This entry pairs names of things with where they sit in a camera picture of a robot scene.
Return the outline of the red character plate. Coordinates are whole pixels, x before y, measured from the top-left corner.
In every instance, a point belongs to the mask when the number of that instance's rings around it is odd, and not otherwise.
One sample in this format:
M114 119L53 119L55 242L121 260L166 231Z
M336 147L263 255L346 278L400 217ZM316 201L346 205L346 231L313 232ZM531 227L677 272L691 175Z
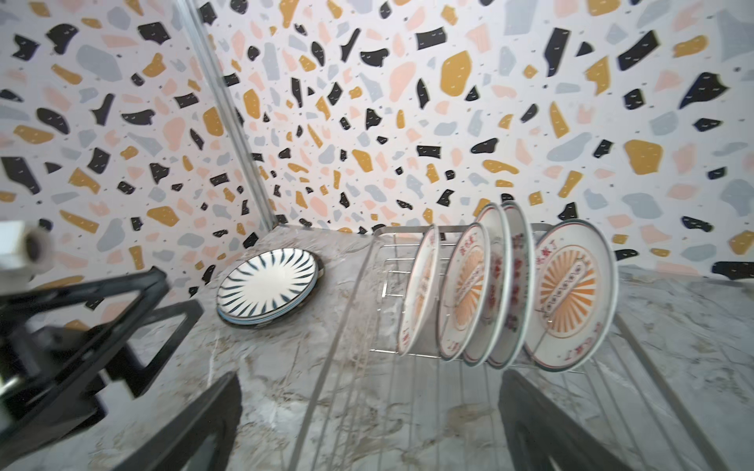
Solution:
M515 201L504 202L502 209L508 218L512 240L511 300L504 327L487 358L487 363L499 370L511 366L522 349L532 310L531 297L535 277L534 240L530 223Z
M494 351L503 331L512 291L512 233L505 211L499 204L489 203L475 222L487 230L491 261L482 310L463 352L463 361L470 367L482 365Z

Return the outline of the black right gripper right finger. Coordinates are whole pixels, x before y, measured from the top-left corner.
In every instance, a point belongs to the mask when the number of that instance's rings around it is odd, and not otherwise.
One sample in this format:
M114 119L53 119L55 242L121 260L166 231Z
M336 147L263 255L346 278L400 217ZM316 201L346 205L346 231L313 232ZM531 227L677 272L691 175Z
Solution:
M503 373L498 406L516 470L628 469L518 371Z

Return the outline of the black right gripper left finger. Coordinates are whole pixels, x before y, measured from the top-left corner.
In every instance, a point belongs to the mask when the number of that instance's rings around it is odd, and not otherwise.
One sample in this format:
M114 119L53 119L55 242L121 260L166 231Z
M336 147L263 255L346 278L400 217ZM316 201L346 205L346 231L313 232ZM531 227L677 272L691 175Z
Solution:
M178 416L116 468L118 470L224 470L242 415L234 372L220 377Z

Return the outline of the white striped plate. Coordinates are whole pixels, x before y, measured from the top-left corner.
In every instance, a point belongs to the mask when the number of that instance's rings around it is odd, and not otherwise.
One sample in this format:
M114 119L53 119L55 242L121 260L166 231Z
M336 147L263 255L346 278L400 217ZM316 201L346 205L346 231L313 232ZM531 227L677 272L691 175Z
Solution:
M219 317L238 326L258 326L276 320L304 302L320 278L317 257L286 247L251 257L219 285Z

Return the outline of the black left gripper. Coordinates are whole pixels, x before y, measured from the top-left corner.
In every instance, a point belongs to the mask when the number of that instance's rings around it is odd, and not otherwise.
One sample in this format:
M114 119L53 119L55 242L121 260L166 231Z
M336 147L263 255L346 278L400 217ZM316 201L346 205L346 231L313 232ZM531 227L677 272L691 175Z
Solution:
M1 395L1 463L10 465L88 431L107 415L99 397L104 375L133 398L153 385L203 314L196 300L154 310L169 288L147 272L1 298L1 369L21 383ZM30 333L43 312L134 294L116 318L88 331L47 326Z

